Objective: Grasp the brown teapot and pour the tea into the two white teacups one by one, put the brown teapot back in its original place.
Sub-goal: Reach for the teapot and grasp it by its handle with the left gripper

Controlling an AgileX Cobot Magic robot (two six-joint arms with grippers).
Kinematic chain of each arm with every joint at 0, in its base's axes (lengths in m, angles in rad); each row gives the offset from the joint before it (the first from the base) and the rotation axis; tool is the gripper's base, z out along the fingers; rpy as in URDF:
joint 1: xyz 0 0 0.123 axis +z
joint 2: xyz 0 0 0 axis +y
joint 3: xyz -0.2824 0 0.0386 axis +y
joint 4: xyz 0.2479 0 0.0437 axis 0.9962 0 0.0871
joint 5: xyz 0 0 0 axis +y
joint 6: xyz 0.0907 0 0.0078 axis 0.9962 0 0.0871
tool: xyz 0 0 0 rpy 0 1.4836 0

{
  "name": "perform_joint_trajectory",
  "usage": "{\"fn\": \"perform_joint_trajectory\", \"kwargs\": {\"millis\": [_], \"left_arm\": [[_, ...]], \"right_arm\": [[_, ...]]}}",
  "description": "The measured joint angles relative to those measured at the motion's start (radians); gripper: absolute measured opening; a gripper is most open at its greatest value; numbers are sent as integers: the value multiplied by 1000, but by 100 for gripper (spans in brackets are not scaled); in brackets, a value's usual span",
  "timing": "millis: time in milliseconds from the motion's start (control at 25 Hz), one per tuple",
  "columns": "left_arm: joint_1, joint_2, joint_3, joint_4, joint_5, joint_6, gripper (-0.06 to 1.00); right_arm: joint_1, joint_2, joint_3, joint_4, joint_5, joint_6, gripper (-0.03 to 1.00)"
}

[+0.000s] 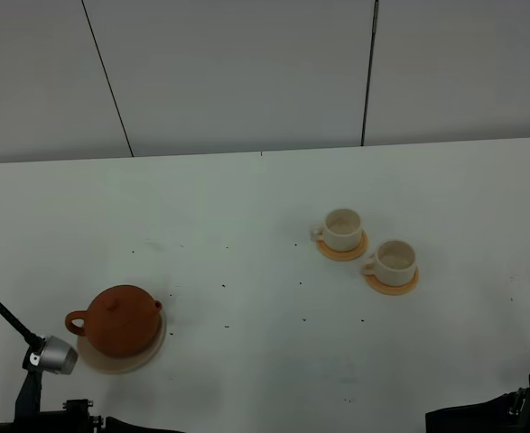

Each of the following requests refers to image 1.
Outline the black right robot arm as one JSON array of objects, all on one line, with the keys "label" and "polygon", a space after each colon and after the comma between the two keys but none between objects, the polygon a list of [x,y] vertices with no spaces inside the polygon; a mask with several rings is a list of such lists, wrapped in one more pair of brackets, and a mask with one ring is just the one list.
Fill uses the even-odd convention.
[{"label": "black right robot arm", "polygon": [[530,432],[530,375],[526,388],[493,400],[425,415],[427,432]]}]

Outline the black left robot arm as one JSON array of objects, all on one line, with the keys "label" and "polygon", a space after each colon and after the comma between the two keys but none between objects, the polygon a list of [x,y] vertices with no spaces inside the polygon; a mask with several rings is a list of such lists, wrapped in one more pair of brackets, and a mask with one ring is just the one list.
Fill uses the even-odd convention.
[{"label": "black left robot arm", "polygon": [[18,394],[14,420],[0,423],[0,432],[171,432],[170,429],[146,428],[113,417],[91,415],[92,401],[67,400],[62,410],[41,411],[42,374],[29,371]]}]

